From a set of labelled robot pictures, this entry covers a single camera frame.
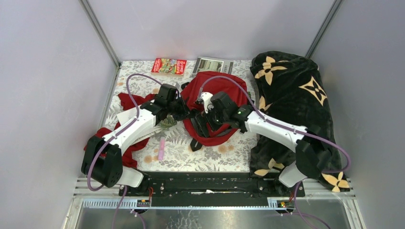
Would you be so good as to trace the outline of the red student backpack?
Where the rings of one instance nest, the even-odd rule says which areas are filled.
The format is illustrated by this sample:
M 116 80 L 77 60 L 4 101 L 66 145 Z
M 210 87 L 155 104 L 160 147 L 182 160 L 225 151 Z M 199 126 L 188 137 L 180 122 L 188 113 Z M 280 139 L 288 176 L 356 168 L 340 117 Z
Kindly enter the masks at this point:
M 225 143 L 237 131 L 225 118 L 248 103 L 246 82 L 241 78 L 213 71 L 198 73 L 190 82 L 181 85 L 181 96 L 191 111 L 183 123 L 192 137 L 193 152 L 202 146 Z

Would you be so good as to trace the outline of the grey photo cover book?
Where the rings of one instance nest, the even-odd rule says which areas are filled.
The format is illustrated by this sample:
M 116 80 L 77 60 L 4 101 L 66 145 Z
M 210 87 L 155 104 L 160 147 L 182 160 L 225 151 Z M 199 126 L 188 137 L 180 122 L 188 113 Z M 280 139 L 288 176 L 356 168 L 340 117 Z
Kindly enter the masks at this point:
M 233 65 L 231 60 L 201 56 L 197 58 L 192 75 L 206 71 L 231 74 Z

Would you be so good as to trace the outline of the red treehouse paperback book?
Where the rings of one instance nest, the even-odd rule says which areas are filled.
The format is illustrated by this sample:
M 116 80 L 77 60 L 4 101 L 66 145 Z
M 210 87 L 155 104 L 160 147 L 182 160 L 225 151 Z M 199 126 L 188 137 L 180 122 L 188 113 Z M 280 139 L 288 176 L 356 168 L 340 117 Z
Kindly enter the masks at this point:
M 183 76 L 186 69 L 186 60 L 156 58 L 151 69 L 152 74 Z

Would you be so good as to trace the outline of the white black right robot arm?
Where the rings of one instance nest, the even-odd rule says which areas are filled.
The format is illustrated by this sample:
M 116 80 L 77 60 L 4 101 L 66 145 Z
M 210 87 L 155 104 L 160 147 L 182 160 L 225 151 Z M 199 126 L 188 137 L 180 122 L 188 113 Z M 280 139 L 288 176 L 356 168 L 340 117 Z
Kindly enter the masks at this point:
M 296 154 L 295 161 L 280 172 L 275 193 L 285 197 L 293 186 L 306 178 L 317 179 L 331 159 L 330 145 L 318 136 L 319 128 L 292 125 L 272 118 L 255 107 L 238 106 L 227 93 L 201 93 L 196 100 L 204 107 L 203 116 L 215 126 L 228 124 L 241 132 L 252 132 L 282 144 Z

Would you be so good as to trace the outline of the white palm leaf book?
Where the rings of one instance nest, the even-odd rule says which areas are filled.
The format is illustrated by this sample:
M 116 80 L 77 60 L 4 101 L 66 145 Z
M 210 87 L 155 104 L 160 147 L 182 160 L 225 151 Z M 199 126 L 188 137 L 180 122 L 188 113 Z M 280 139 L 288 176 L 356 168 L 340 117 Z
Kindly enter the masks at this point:
M 129 110 L 118 113 L 117 118 L 118 118 L 118 121 L 120 122 L 120 124 L 123 125 L 128 120 L 130 120 L 132 117 L 135 117 L 136 114 L 137 114 L 136 108 L 131 108 Z M 169 115 L 164 120 L 160 121 L 156 126 L 154 126 L 153 129 L 150 129 L 148 132 L 144 131 L 143 132 L 144 135 L 142 135 L 140 138 L 138 138 L 135 141 L 135 143 L 140 142 L 144 139 L 147 139 L 162 131 L 166 131 L 170 127 L 175 126 L 176 124 L 177 124 L 177 121 L 175 121 L 174 118 L 171 115 Z

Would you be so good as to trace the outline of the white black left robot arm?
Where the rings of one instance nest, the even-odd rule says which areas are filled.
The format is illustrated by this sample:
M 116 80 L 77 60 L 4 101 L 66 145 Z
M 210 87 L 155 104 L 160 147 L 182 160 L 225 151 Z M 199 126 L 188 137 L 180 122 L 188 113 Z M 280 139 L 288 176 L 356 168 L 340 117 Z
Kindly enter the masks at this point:
M 123 165 L 123 154 L 168 115 L 183 119 L 188 113 L 178 89 L 164 83 L 154 99 L 144 102 L 134 117 L 111 133 L 88 140 L 81 172 L 105 187 L 130 186 L 136 196 L 143 196 L 148 191 L 147 181 L 142 172 Z

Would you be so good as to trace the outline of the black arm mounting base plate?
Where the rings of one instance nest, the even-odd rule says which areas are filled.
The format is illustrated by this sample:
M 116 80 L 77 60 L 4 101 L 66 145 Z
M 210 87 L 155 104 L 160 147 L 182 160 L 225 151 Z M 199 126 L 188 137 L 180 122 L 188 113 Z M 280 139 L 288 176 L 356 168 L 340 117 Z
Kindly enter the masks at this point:
M 151 200 L 153 207 L 268 207 L 269 199 L 292 201 L 304 197 L 286 187 L 277 173 L 255 177 L 245 172 L 147 172 L 139 187 L 128 187 L 119 195 Z

